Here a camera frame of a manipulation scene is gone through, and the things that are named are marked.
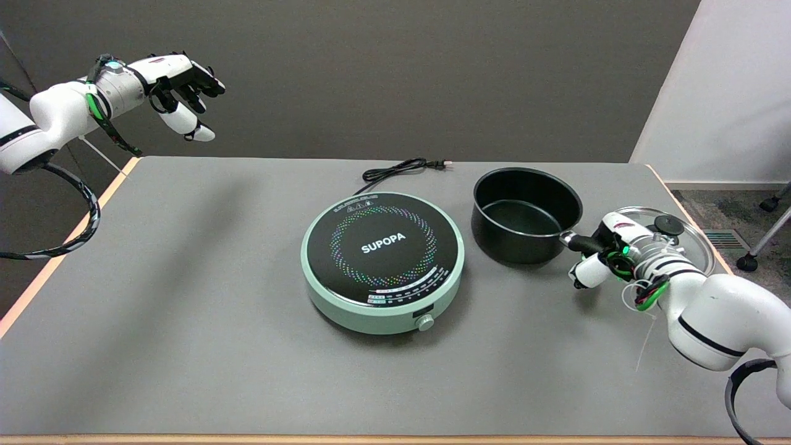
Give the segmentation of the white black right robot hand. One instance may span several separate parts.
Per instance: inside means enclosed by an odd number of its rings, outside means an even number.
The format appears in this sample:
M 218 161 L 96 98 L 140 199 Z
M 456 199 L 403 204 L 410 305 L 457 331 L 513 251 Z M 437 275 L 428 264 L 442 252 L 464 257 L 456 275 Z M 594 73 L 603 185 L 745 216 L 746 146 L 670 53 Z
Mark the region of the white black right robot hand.
M 594 288 L 611 276 L 625 282 L 635 281 L 637 250 L 632 245 L 651 235 L 647 228 L 617 212 L 605 214 L 592 236 L 571 230 L 562 232 L 560 240 L 565 248 L 582 255 L 569 271 L 574 287 Z

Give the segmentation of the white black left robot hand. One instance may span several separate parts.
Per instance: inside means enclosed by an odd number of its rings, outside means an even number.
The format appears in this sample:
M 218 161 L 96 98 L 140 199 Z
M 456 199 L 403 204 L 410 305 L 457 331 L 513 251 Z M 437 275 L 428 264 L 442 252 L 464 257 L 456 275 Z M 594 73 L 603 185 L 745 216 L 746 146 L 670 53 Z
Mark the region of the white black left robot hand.
M 217 98 L 226 92 L 212 68 L 177 53 L 149 58 L 142 67 L 151 81 L 150 104 L 161 120 L 188 142 L 214 140 L 214 130 L 198 118 L 206 112 L 204 96 Z

